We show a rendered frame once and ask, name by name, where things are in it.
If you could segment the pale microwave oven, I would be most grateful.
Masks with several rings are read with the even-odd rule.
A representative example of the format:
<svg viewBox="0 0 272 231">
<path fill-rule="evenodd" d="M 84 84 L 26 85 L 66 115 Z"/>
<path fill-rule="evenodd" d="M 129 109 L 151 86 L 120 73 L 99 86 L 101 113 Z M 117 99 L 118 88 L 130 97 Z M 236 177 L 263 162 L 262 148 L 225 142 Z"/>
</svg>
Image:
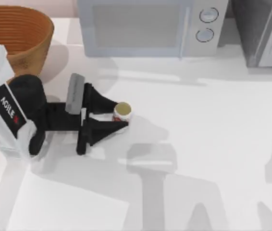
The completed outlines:
<svg viewBox="0 0 272 231">
<path fill-rule="evenodd" d="M 188 20 L 188 31 L 185 39 L 183 58 L 185 57 L 207 57 L 214 55 L 217 50 L 221 30 L 229 0 L 188 0 L 190 12 Z M 219 11 L 219 17 L 212 23 L 203 23 L 199 14 L 203 9 L 214 7 Z M 199 30 L 210 28 L 214 31 L 214 38 L 206 43 L 196 39 Z"/>
</svg>

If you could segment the brown woven basket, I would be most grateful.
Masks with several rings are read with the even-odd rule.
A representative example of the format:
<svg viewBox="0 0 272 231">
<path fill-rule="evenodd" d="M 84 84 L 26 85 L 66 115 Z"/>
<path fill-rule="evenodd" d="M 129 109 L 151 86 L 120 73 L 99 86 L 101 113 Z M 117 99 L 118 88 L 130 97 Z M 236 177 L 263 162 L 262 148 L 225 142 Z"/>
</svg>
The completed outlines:
<svg viewBox="0 0 272 231">
<path fill-rule="evenodd" d="M 0 5 L 0 45 L 15 76 L 39 76 L 54 32 L 52 20 L 44 13 L 23 6 Z"/>
</svg>

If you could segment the pale grey rounded box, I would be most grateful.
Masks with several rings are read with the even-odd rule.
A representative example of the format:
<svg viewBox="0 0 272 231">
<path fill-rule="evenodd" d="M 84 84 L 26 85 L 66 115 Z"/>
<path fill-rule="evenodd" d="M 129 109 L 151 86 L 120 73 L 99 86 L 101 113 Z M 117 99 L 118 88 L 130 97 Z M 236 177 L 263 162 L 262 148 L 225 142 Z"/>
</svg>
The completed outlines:
<svg viewBox="0 0 272 231">
<path fill-rule="evenodd" d="M 72 115 L 80 114 L 83 104 L 84 87 L 85 78 L 77 73 L 72 73 L 65 104 L 67 113 Z"/>
</svg>

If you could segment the microwave knob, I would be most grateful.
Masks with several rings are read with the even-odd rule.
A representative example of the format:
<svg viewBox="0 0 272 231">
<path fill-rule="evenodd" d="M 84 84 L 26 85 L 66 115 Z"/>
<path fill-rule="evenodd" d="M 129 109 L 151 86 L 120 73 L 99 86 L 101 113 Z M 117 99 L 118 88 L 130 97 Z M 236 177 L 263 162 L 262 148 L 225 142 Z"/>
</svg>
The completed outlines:
<svg viewBox="0 0 272 231">
<path fill-rule="evenodd" d="M 201 43 L 206 43 L 211 41 L 214 38 L 214 31 L 210 28 L 205 28 L 203 30 L 199 30 L 196 33 L 197 41 Z"/>
<path fill-rule="evenodd" d="M 212 23 L 216 21 L 218 17 L 219 11 L 214 7 L 203 9 L 199 14 L 199 18 L 203 23 Z"/>
</svg>

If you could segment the microwave oven door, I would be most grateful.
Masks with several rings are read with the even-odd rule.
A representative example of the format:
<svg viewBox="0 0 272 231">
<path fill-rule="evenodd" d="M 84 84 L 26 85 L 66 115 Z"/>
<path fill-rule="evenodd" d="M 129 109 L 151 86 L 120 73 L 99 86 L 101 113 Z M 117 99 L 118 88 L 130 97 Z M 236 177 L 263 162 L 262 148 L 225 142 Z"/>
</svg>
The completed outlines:
<svg viewBox="0 0 272 231">
<path fill-rule="evenodd" d="M 77 0 L 88 57 L 180 57 L 188 0 Z"/>
</svg>

